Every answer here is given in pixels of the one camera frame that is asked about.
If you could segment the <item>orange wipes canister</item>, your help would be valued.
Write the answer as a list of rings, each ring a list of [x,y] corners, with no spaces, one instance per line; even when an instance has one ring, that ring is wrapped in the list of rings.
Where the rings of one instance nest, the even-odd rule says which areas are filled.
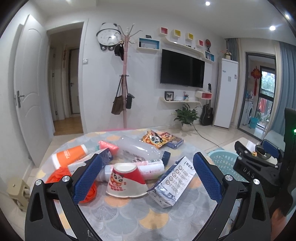
[[[68,165],[78,161],[89,154],[85,145],[75,146],[52,155],[52,162],[55,169],[68,167]]]

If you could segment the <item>blue small box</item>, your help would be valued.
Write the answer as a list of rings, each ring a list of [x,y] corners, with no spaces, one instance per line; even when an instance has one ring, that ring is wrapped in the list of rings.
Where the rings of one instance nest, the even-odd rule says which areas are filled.
[[[173,137],[172,139],[170,139],[167,143],[166,146],[171,148],[171,149],[177,149],[178,147],[180,147],[182,144],[184,143],[184,140],[182,138],[179,137]]]

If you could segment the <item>white blue milk carton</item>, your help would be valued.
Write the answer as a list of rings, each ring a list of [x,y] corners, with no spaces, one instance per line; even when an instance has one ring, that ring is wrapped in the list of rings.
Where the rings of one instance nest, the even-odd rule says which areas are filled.
[[[159,178],[147,193],[160,207],[172,207],[195,174],[192,161],[183,156]]]

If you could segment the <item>red white paper cup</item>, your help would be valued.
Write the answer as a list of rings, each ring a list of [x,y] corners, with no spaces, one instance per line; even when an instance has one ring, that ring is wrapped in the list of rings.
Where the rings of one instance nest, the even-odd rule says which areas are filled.
[[[113,166],[106,193],[118,198],[138,198],[146,195],[148,186],[135,163]]]

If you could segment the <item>pink white cylindrical can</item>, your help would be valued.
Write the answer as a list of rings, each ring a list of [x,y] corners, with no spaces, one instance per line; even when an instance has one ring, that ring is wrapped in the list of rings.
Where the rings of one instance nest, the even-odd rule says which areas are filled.
[[[155,180],[165,172],[165,166],[160,159],[134,162],[140,170],[144,180]],[[111,177],[114,165],[106,165],[96,177],[98,182],[107,182]]]

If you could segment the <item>pink tissue pack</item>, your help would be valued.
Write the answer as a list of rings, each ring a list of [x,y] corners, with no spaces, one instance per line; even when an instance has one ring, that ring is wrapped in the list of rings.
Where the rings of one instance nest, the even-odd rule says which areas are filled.
[[[112,144],[112,143],[109,143],[109,142],[106,142],[106,141],[99,141],[98,145],[99,145],[100,150],[109,149],[112,156],[116,156],[118,154],[119,147],[117,145],[115,145],[115,144]]]

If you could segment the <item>clear plastic bottle blue cap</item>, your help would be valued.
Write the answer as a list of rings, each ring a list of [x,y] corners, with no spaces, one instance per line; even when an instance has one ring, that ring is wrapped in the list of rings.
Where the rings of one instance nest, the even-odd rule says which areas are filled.
[[[146,161],[160,159],[163,161],[164,166],[168,164],[171,157],[170,152],[160,151],[150,144],[127,136],[120,137],[119,140],[115,142],[115,145],[119,147],[118,156],[126,161],[128,160],[124,158],[123,151],[129,151],[133,154],[142,156],[146,159]]]

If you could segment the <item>white printed wrapper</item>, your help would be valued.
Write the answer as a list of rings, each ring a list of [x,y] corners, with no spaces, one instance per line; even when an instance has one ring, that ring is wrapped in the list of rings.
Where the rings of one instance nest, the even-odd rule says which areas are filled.
[[[133,154],[129,151],[123,151],[123,156],[125,159],[131,162],[141,162],[146,160],[144,157]]]

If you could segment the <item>white coffee table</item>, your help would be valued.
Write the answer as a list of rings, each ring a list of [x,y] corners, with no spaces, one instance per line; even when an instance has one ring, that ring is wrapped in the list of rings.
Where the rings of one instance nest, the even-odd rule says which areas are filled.
[[[233,154],[235,154],[235,156],[237,157],[238,154],[236,153],[236,150],[235,150],[235,143],[239,141],[241,142],[241,144],[243,144],[243,146],[248,149],[248,151],[250,151],[251,153],[253,153],[255,151],[255,146],[257,145],[257,141],[256,142],[252,142],[246,138],[239,138],[237,140],[234,140],[233,142],[230,142],[229,144],[227,145],[224,145],[222,146],[222,149],[224,149],[225,151],[227,152],[231,152]]]

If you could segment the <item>light blue laundry basket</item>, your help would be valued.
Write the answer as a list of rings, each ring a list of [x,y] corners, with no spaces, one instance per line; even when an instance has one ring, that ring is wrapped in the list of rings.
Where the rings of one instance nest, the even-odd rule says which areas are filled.
[[[247,182],[245,178],[233,169],[236,158],[238,157],[236,153],[219,148],[209,152],[208,156],[224,175],[229,174],[236,181]]]

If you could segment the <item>green potted plant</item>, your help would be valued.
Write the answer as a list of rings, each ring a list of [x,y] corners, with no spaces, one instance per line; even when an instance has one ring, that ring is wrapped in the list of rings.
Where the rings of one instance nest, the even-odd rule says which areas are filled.
[[[199,119],[199,113],[196,108],[191,109],[189,104],[184,103],[183,106],[175,110],[176,117],[174,121],[178,121],[181,124],[181,130],[183,132],[189,132],[194,125],[194,121]]]

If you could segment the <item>orange panda snack bag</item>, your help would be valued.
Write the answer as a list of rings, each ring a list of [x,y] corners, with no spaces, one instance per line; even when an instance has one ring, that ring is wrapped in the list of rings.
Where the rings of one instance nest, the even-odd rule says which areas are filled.
[[[162,146],[168,143],[168,140],[166,138],[160,136],[153,130],[148,130],[146,134],[142,137],[142,141],[154,146],[157,149],[160,149]]]

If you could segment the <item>brown hanging handbag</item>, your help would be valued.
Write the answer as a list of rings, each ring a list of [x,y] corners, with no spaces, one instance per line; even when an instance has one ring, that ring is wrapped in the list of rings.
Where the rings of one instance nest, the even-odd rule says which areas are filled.
[[[123,75],[120,77],[119,85],[117,88],[116,96],[114,98],[111,113],[114,115],[119,115],[123,111]]]

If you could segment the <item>blue rectangular wall box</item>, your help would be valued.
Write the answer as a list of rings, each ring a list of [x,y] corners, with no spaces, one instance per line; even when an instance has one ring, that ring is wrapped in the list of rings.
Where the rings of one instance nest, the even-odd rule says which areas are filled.
[[[137,49],[159,51],[160,50],[160,41],[154,40],[154,39],[149,39],[149,38],[139,38]]]

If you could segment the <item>panda wall clock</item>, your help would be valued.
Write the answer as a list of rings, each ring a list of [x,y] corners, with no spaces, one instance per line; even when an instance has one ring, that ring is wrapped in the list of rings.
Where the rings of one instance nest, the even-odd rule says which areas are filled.
[[[121,41],[121,32],[116,23],[103,23],[96,37],[102,51],[112,51]]]

